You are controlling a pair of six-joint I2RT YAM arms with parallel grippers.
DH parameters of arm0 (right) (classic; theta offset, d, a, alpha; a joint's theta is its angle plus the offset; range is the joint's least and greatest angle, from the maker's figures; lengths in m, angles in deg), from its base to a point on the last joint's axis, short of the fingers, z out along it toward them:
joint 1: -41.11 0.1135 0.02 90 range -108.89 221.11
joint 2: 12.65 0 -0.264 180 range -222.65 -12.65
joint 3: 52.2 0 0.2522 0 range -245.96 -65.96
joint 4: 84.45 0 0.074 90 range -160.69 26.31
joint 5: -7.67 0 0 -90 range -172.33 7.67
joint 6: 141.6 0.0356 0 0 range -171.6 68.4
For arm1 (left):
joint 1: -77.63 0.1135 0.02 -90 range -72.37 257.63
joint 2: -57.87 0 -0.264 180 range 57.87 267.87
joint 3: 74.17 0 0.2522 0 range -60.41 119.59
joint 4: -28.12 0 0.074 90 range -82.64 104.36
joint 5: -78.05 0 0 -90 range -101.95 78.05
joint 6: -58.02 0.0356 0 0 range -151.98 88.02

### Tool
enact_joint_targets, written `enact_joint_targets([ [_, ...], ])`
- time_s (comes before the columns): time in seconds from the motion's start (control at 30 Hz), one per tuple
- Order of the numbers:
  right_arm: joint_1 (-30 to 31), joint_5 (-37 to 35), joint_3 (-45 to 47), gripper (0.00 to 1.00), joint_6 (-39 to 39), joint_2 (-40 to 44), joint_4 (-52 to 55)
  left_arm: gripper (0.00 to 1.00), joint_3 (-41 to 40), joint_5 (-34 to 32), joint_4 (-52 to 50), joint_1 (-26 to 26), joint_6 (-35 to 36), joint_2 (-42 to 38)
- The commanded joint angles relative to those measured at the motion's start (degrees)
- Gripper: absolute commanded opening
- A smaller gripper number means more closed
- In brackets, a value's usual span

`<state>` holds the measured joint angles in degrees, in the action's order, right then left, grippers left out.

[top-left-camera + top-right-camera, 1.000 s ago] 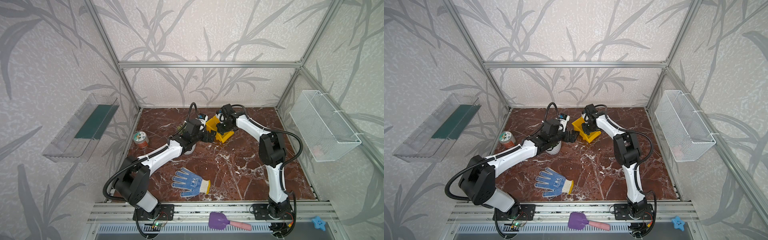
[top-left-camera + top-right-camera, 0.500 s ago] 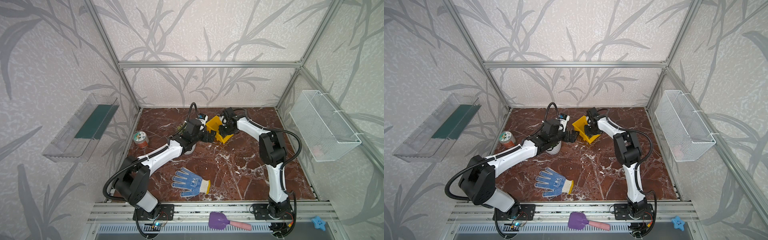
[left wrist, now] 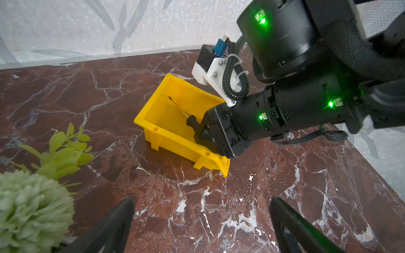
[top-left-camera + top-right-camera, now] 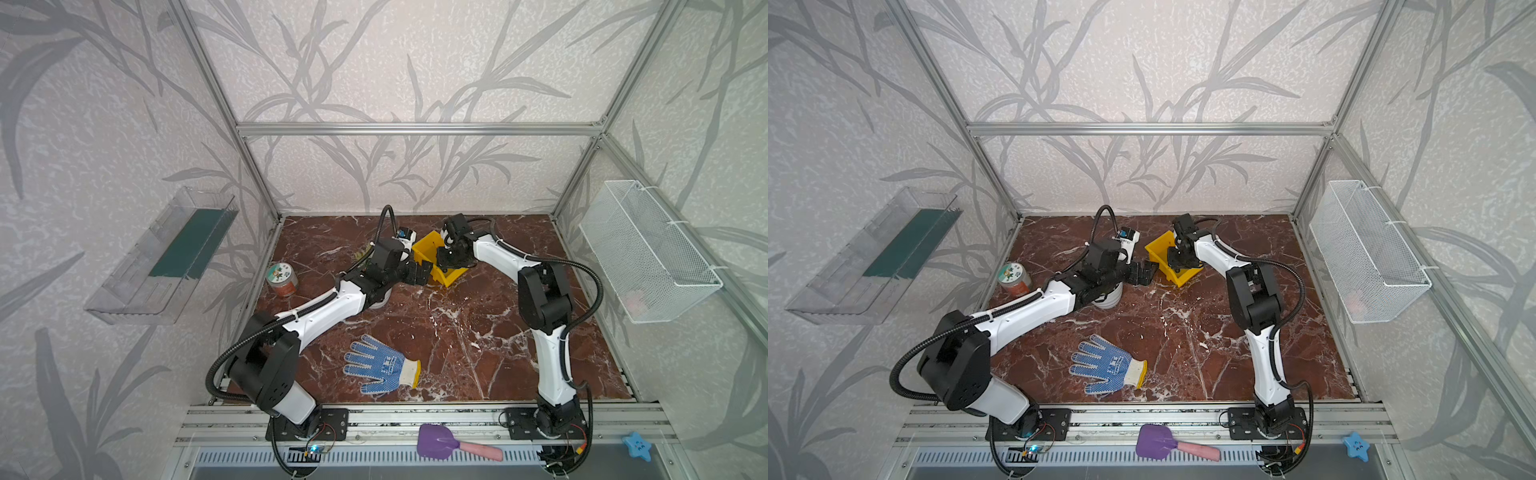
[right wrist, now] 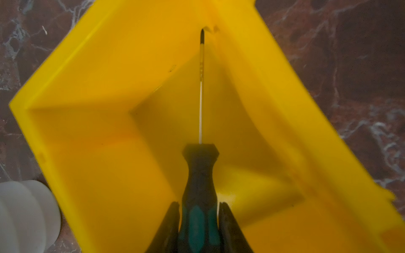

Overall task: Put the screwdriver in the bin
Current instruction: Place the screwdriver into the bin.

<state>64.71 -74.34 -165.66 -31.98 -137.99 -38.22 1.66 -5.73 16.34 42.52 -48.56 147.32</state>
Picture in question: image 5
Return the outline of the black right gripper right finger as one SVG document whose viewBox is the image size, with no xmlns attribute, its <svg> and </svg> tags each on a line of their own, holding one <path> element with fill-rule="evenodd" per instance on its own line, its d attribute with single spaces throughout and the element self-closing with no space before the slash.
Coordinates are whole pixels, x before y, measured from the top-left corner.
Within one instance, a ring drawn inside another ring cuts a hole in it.
<svg viewBox="0 0 405 253">
<path fill-rule="evenodd" d="M 219 232 L 222 253 L 253 253 L 229 205 L 219 203 Z"/>
</svg>

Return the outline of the yellow plastic bin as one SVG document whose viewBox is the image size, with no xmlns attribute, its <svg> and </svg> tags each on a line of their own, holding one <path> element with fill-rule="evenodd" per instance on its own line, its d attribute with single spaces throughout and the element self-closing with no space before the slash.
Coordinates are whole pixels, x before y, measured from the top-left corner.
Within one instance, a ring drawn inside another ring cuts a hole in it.
<svg viewBox="0 0 405 253">
<path fill-rule="evenodd" d="M 95 1 L 11 101 L 86 253 L 143 253 L 186 144 L 256 253 L 402 253 L 405 222 L 332 126 L 258 1 Z"/>
</svg>

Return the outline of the black green handled screwdriver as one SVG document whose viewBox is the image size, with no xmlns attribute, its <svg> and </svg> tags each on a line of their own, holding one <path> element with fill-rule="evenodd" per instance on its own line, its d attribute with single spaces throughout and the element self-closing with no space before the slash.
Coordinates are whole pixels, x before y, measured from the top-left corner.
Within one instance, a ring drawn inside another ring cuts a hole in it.
<svg viewBox="0 0 405 253">
<path fill-rule="evenodd" d="M 203 143 L 203 100 L 205 30 L 200 32 L 198 142 L 182 152 L 188 164 L 188 179 L 182 197 L 182 218 L 178 235 L 180 253 L 219 253 L 221 238 L 217 224 L 218 199 L 213 168 L 219 152 L 214 144 Z"/>
</svg>

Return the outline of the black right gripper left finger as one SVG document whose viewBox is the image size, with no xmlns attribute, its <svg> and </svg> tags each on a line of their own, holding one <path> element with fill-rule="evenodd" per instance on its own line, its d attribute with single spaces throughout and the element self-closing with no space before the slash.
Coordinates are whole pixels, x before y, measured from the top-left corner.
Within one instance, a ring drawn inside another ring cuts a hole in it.
<svg viewBox="0 0 405 253">
<path fill-rule="evenodd" d="M 177 253 L 179 224 L 179 203 L 172 202 L 146 253 Z"/>
</svg>

